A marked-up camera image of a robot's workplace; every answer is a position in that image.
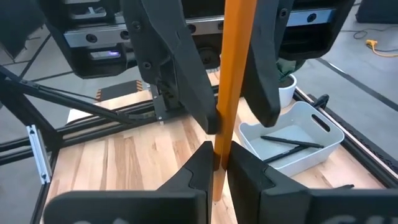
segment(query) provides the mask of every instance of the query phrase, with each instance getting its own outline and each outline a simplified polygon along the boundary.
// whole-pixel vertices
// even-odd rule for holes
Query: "purple light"
[[[109,52],[109,55],[111,56],[119,56],[119,52]]]

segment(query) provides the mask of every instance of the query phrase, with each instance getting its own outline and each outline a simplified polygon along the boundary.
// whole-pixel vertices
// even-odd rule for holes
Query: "potted plant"
[[[277,68],[279,71],[279,100],[281,108],[288,106],[292,101],[297,85],[297,79],[292,74],[301,68],[304,62],[305,60],[288,61],[282,58],[278,59]]]

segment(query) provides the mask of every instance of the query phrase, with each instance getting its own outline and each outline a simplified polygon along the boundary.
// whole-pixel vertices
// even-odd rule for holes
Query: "basket handle hole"
[[[323,122],[317,115],[313,114],[311,115],[311,117],[312,120],[316,122],[323,130],[325,130],[326,132],[330,132],[330,127],[325,122]]]

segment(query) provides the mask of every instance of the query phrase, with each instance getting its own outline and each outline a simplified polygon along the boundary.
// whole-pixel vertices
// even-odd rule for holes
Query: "wooden table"
[[[218,73],[209,74],[218,84]],[[115,109],[150,100],[149,91],[141,91],[98,105]],[[88,114],[71,110],[68,121]],[[241,99],[233,139],[240,143],[241,122],[258,123],[244,99]],[[130,129],[61,149],[47,201],[71,190],[155,190],[178,171],[203,141],[214,141],[189,115]],[[329,159],[293,177],[310,188],[332,188],[354,184],[356,188],[383,188],[345,148],[339,146]],[[212,223],[236,223],[228,182],[223,197],[213,206]]]

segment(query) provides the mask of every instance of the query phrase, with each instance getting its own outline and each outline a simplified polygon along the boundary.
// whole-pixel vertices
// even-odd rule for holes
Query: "white pot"
[[[292,102],[294,90],[296,89],[297,79],[294,75],[289,75],[290,78],[293,78],[293,84],[288,87],[279,88],[279,100],[280,107],[285,108]]]

